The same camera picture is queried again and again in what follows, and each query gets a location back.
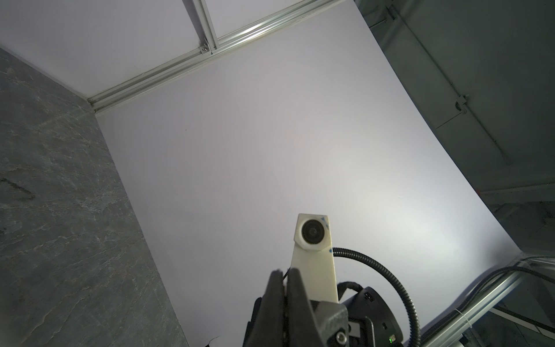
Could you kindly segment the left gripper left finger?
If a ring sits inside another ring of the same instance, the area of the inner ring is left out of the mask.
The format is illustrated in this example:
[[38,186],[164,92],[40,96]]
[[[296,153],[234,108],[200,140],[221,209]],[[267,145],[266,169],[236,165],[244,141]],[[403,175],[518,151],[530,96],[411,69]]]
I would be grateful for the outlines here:
[[284,307],[283,272],[275,270],[270,274],[264,294],[254,302],[243,346],[282,346]]

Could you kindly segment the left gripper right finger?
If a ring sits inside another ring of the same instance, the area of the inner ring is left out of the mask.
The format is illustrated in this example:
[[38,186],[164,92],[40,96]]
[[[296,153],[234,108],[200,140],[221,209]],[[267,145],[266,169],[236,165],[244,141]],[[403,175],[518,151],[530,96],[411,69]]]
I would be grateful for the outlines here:
[[286,284],[286,345],[325,346],[299,269],[290,267]]

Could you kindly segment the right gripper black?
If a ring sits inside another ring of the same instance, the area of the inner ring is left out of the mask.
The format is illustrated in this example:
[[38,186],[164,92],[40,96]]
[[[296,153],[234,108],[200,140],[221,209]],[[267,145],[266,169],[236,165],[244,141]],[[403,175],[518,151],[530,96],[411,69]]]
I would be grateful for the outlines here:
[[324,346],[368,346],[367,321],[362,306],[311,301],[316,327]]

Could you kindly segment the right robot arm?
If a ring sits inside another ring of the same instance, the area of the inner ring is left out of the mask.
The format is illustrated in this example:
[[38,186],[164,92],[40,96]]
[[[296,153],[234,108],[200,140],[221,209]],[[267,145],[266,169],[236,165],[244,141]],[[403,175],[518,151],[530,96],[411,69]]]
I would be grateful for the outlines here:
[[[422,334],[419,318],[408,291],[400,281],[381,263],[373,258],[346,248],[334,247],[334,257],[355,260],[370,267],[382,276],[400,297],[408,316],[410,335],[409,346],[420,346]],[[355,295],[345,302],[335,304],[312,301],[317,327],[320,331],[330,329],[332,321],[339,313],[347,314],[347,328],[338,326],[333,334],[321,333],[327,346],[402,346],[403,334],[392,310],[385,300],[371,287],[363,287],[353,281],[340,282],[337,285],[338,296],[351,289]]]

